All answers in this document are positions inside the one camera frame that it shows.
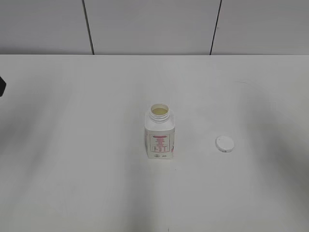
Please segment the white plastic bottle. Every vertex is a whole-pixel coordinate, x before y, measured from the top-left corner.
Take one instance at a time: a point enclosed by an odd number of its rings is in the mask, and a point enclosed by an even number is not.
[[[165,104],[153,105],[145,115],[145,144],[148,158],[173,158],[174,135],[174,113]]]

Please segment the bottle opening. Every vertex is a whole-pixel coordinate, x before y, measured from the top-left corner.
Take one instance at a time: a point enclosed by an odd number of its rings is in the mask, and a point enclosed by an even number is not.
[[[155,104],[151,107],[151,112],[155,115],[165,115],[169,111],[167,105]]]
[[[164,104],[155,104],[150,108],[150,118],[155,122],[165,122],[169,118],[169,107]]]

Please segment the white wall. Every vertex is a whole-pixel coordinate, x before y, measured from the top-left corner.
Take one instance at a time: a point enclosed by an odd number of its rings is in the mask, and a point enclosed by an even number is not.
[[[220,0],[86,0],[96,54],[209,54]]]
[[[209,54],[220,0],[85,0],[95,54]],[[309,0],[223,0],[212,54],[309,55]],[[91,54],[82,0],[0,0],[0,54]]]
[[[309,0],[223,0],[213,54],[309,54]]]
[[[0,54],[90,53],[81,1],[0,1]]]

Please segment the bottle label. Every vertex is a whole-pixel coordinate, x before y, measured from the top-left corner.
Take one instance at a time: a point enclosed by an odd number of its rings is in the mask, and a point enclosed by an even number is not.
[[[165,153],[170,151],[170,137],[167,135],[150,135],[150,151]]]
[[[145,130],[145,145],[149,158],[171,159],[174,151],[175,129],[166,134],[153,134]]]

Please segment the yellow liquid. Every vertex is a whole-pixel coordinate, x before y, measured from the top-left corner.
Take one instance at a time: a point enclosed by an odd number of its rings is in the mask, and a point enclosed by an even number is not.
[[[155,115],[164,115],[166,114],[168,111],[166,109],[163,109],[163,108],[156,108],[156,109],[153,109],[152,112],[155,114]]]

